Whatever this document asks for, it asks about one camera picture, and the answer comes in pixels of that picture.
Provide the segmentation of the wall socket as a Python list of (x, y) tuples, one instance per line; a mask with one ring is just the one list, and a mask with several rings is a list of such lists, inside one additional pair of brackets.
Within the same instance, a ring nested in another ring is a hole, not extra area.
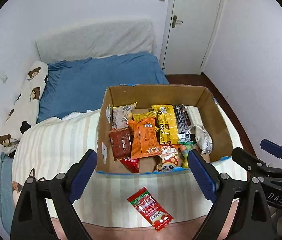
[(0, 70), (0, 80), (2, 81), (2, 83), (6, 83), (8, 79), (7, 74), (5, 73), (4, 70)]

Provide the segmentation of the white padded headboard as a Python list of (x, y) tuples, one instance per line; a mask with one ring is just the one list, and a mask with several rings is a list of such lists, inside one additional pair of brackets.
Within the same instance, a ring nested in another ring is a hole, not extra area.
[(153, 23), (146, 18), (126, 18), (89, 22), (52, 31), (38, 38), (36, 46), (41, 61), (55, 63), (102, 58), (156, 49)]

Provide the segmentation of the white grey snack packet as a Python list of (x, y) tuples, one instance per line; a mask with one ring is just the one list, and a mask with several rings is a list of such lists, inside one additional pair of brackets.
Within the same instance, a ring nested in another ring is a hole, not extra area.
[(190, 120), (188, 131), (195, 136), (196, 144), (201, 149), (201, 153), (210, 154), (213, 148), (212, 137), (204, 127), (199, 109), (195, 106), (185, 106), (185, 113)]

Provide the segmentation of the white door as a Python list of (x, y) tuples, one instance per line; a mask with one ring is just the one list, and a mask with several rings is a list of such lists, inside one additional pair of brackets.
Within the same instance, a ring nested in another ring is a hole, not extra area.
[[(171, 0), (161, 65), (165, 74), (200, 74), (216, 26), (221, 0)], [(176, 15), (182, 24), (171, 27)]]

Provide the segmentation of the small red snack packet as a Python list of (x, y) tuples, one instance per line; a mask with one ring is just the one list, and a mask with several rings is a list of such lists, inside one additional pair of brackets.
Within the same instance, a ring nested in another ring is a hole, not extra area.
[(139, 173), (139, 159), (131, 159), (130, 157), (121, 159), (120, 161), (131, 173)]

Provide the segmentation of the dark red snack packet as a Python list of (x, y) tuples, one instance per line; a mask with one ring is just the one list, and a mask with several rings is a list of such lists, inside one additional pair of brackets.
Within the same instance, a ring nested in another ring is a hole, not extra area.
[(114, 161), (119, 161), (131, 156), (131, 138), (129, 128), (109, 131)]

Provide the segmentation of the red long snack packet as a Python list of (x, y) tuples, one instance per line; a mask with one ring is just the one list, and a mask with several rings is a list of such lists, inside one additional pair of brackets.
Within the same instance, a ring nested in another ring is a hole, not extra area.
[(127, 201), (145, 218), (156, 231), (165, 228), (174, 218), (142, 187)]

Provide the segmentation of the dark brown snack packet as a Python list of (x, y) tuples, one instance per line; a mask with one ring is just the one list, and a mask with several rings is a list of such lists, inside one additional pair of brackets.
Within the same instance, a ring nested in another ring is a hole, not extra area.
[(178, 128), (178, 142), (181, 143), (191, 141), (190, 133), (188, 131), (188, 123), (182, 105), (173, 105), (172, 107), (176, 116)]

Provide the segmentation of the orange snack packet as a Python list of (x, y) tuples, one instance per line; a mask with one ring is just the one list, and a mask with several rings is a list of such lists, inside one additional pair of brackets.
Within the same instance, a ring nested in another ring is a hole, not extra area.
[(149, 117), (139, 122), (129, 120), (128, 126), (132, 132), (131, 158), (140, 159), (159, 155), (161, 147), (157, 140), (155, 118)]

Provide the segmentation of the bear print pillow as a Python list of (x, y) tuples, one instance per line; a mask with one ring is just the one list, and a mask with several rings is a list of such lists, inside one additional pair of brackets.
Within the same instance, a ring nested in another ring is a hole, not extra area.
[(0, 129), (0, 146), (4, 154), (15, 152), (25, 131), (37, 123), (39, 103), (47, 80), (48, 65), (35, 61), (27, 73), (7, 120)]

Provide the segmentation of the colourful candy bag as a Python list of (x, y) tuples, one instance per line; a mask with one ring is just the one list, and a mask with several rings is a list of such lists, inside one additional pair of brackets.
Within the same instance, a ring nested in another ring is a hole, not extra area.
[(182, 167), (185, 168), (185, 169), (188, 169), (189, 168), (189, 165), (188, 165), (188, 154), (189, 154), (189, 152), (192, 151), (192, 150), (196, 150), (198, 153), (200, 153), (201, 149), (198, 147), (197, 144), (195, 144), (192, 141), (181, 142), (180, 145), (181, 145), (180, 151), (181, 151), (181, 154), (183, 156)]

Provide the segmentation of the panda snack bag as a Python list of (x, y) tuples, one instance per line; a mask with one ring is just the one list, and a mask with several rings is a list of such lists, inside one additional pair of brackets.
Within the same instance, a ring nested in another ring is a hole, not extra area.
[(161, 153), (158, 155), (158, 163), (156, 171), (167, 172), (172, 171), (176, 167), (181, 167), (183, 159), (180, 153), (180, 144), (161, 145)]

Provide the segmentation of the blue bed sheet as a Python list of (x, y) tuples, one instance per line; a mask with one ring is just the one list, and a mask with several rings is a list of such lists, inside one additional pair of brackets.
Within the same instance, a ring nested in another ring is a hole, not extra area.
[(100, 109), (108, 87), (167, 84), (155, 55), (147, 52), (49, 63), (37, 123), (25, 131), (16, 151), (1, 154), (1, 220), (12, 226), (29, 172), (52, 179), (97, 149)]

